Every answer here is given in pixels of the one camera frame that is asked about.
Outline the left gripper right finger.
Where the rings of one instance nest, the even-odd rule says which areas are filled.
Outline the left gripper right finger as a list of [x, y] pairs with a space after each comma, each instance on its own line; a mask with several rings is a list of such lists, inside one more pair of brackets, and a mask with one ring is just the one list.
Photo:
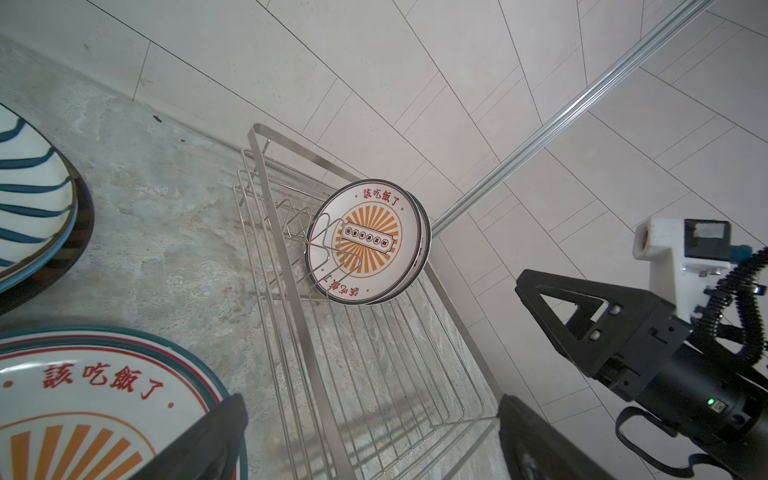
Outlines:
[[520, 398], [504, 394], [497, 418], [511, 479], [613, 479]]

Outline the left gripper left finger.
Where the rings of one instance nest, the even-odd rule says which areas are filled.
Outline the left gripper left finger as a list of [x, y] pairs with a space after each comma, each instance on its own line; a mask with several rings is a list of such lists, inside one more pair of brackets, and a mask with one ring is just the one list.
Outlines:
[[132, 479], [233, 479], [245, 446], [247, 425], [243, 396], [230, 395], [139, 469]]

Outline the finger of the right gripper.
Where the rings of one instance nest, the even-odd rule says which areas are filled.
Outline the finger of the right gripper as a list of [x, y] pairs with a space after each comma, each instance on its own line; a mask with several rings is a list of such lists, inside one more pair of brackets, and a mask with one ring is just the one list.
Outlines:
[[515, 292], [558, 353], [590, 378], [652, 378], [692, 332], [646, 290], [526, 269]]

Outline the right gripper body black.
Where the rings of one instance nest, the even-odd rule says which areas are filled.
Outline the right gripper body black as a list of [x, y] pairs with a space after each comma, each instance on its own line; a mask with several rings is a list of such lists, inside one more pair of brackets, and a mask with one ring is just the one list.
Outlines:
[[[659, 471], [690, 479], [695, 476], [693, 467], [704, 464], [725, 470], [734, 479], [767, 477], [767, 391], [702, 353], [681, 346], [644, 388], [634, 373], [621, 376], [615, 360], [595, 379], [623, 400], [639, 404], [619, 415], [616, 434]], [[689, 456], [681, 467], [658, 461], [622, 433], [622, 424], [634, 416], [670, 437], [687, 437], [703, 452]]]

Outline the orange sunburst plate front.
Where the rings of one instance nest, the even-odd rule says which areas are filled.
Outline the orange sunburst plate front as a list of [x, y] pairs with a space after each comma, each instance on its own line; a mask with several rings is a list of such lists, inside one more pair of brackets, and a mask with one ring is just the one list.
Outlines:
[[1, 476], [128, 479], [229, 395], [202, 360], [117, 327], [1, 336]]

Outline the black white striped plate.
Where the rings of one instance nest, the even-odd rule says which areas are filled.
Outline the black white striped plate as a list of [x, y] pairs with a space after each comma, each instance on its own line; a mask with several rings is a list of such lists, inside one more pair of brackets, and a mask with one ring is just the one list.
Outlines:
[[1, 290], [62, 248], [78, 214], [75, 173], [32, 124], [1, 107]]

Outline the dark rimmed cream plate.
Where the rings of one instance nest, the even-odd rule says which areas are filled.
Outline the dark rimmed cream plate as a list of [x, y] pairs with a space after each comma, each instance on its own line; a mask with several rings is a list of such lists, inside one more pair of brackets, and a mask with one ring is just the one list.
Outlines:
[[1, 293], [1, 315], [24, 305], [61, 280], [77, 263], [90, 242], [95, 224], [93, 198], [79, 171], [66, 157], [63, 161], [74, 173], [77, 187], [78, 213], [73, 229], [62, 247], [47, 263], [25, 280]]

